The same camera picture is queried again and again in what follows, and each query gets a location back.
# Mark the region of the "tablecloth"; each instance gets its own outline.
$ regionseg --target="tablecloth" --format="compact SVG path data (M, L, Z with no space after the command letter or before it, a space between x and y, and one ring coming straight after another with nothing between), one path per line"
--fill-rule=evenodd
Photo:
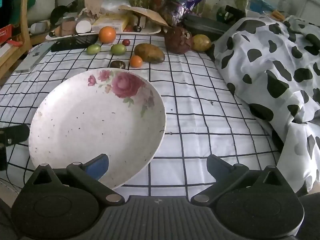
M167 113L164 140L151 163L116 189L125 198L191 198L215 182L206 168L210 154L254 170L276 164L279 153L271 138L229 92L206 54L171 54L164 38L158 36L119 35L114 44L123 39L130 39L131 45L122 56L112 55L111 45L102 45L102 51L92 56L84 49L48 52L31 73L12 74L0 90L0 127L30 125L37 107L61 82L90 69L108 67L117 59L155 86ZM134 46L140 43L161 48L165 61L144 63L139 69L130 67ZM35 169L28 141L7 147L7 159L8 169L0 172L0 178L19 190Z

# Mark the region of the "orange tomato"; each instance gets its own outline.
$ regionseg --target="orange tomato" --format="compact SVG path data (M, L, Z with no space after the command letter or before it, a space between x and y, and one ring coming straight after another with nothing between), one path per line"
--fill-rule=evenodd
M102 43L112 43L116 39L116 30L106 26L99 31L99 40Z
M143 62L143 60L139 56L137 56L137 55L132 56L130 59L130 66L134 67L134 68L139 68L142 66L142 62Z

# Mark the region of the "white plate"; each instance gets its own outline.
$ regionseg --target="white plate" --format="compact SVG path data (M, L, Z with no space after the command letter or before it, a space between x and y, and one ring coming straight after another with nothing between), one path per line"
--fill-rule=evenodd
M94 69L56 87L37 109L30 127L33 164L66 168L104 153L109 169L99 180L114 189L143 169L164 136L161 96L127 70Z
M136 33L136 32L117 32L117 35L153 35L153 34L157 34L161 32L161 26L156 25L156 24L152 24L151 22L147 22L146 23L146 27L144 29L141 30L140 33ZM91 33L81 33L81 34L76 34L76 35L67 35L67 36L63 36L63 37L50 37L49 34L46 36L46 40L47 41L55 41L55 40L60 40L60 39L65 39L68 37L72 37L72 36L86 36L86 35L97 35L99 33L96 32L91 32Z

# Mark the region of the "brown paper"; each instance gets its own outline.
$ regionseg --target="brown paper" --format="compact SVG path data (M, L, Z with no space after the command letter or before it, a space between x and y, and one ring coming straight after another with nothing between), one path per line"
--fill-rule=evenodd
M160 16L160 14L158 14L155 11L145 9L145 8L140 8L140 7L130 7L127 5L120 5L119 9L140 13L140 14L148 17L152 22L155 22L161 26L169 27L168 24L166 23L166 21Z
M91 12L93 16L100 16L102 1L103 0L84 0L84 7L87 8L85 12Z

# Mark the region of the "green tomato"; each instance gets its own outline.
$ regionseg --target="green tomato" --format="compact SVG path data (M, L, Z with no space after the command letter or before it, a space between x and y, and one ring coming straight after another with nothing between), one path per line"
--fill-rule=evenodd
M123 55L127 52L127 48L122 44L115 44L111 47L111 53L117 56Z
M87 47L87 54L88 55L95 55L101 51L101 47L98 44L92 44Z

